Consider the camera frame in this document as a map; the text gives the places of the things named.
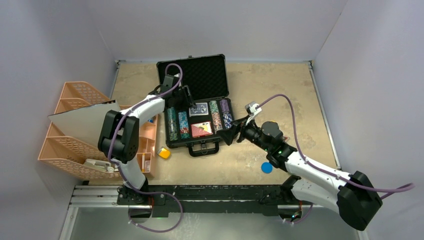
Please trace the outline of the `blue playing card deck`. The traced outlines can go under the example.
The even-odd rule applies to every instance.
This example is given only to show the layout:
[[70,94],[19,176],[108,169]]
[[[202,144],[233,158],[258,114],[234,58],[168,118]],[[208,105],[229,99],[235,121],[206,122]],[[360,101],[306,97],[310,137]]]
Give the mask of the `blue playing card deck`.
[[194,106],[188,109],[188,115],[190,117],[206,116],[209,114],[209,107],[207,102],[195,103]]

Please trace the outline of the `purple chip stack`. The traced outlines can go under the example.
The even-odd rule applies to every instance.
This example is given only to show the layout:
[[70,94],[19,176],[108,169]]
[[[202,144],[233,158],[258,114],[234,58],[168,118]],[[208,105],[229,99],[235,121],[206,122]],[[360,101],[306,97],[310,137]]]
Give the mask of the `purple chip stack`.
[[230,114],[230,106],[227,99],[222,99],[219,104],[223,114]]

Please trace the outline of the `red playing card deck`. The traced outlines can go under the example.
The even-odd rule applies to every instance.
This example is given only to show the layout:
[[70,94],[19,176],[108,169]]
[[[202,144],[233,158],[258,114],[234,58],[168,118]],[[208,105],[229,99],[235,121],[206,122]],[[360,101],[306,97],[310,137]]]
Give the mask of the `red playing card deck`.
[[210,136],[213,134],[210,121],[191,124],[191,134],[193,138]]

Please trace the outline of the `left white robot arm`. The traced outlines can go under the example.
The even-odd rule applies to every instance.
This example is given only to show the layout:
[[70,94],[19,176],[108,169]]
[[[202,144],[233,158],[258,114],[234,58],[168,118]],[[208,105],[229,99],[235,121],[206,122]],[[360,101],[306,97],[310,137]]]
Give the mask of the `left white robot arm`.
[[123,185],[118,189],[119,200],[142,205],[153,199],[147,177],[138,159],[140,128],[149,119],[163,112],[166,100],[176,93],[186,93],[181,87],[183,75],[166,74],[158,85],[142,101],[117,111],[109,110],[104,117],[97,147],[120,173]]

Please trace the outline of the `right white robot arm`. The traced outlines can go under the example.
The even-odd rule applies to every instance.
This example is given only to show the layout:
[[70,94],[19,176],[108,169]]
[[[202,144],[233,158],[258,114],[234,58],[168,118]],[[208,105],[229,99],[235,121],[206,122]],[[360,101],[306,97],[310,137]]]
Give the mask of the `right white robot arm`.
[[351,174],[323,165],[284,140],[274,121],[257,126],[247,118],[235,120],[231,128],[219,130],[227,145],[248,140],[266,152],[266,159],[276,169],[290,174],[281,185],[280,196],[288,204],[296,200],[319,205],[338,213],[350,227],[364,231],[383,205],[368,176],[360,171]]

